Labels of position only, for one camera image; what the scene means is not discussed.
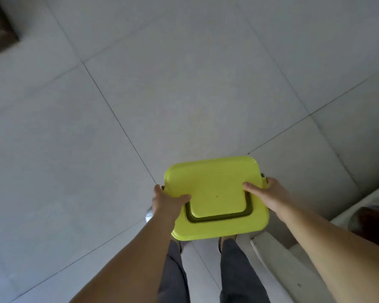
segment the gray pants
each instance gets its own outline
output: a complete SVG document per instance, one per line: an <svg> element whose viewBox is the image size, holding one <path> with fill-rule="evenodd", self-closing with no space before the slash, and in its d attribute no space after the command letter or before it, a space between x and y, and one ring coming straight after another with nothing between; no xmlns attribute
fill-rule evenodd
<svg viewBox="0 0 379 303"><path fill-rule="evenodd" d="M236 241L223 242L220 261L222 275L222 303L270 303L267 292L246 255ZM187 275L183 269L178 245L170 242L162 281L158 292L159 303L189 303Z"/></svg>

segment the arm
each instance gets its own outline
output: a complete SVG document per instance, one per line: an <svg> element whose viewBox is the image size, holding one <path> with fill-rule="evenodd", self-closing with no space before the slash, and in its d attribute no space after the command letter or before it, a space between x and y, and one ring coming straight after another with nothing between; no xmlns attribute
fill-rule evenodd
<svg viewBox="0 0 379 303"><path fill-rule="evenodd" d="M339 303L379 302L379 246L298 208L276 179L269 178L268 185L261 189L244 183L244 189L285 222L334 299Z"/></svg>
<svg viewBox="0 0 379 303"><path fill-rule="evenodd" d="M156 302L174 223L191 196L154 188L153 217L70 303Z"/></svg>

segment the hand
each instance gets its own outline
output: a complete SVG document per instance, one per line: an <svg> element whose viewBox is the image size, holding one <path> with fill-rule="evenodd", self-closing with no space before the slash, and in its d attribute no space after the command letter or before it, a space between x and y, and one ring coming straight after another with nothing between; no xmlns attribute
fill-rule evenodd
<svg viewBox="0 0 379 303"><path fill-rule="evenodd" d="M163 219L175 222L182 206L191 200L191 195L182 195L174 198L164 193L160 185L154 186L153 216L163 216Z"/></svg>
<svg viewBox="0 0 379 303"><path fill-rule="evenodd" d="M283 211L292 208L293 200L291 194L282 187L277 179L268 177L268 188L259 188L251 183L243 183L245 191L256 195L278 218L282 220Z"/></svg>

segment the person's left hand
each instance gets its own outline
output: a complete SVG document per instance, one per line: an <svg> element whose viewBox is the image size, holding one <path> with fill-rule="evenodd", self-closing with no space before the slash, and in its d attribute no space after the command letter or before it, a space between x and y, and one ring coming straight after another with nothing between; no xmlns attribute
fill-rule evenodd
<svg viewBox="0 0 379 303"><path fill-rule="evenodd" d="M191 195L182 195L181 197L174 198L164 193L160 185L154 186L153 202L153 216L163 216L172 222L178 218L182 206L191 200Z"/></svg>

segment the person's right arm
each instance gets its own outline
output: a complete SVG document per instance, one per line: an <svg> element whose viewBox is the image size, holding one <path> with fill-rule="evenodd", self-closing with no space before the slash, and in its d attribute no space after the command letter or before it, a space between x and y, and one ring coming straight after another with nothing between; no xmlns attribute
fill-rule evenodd
<svg viewBox="0 0 379 303"><path fill-rule="evenodd" d="M267 189L243 186L287 225L338 303L379 302L379 246L299 208L274 178Z"/></svg>

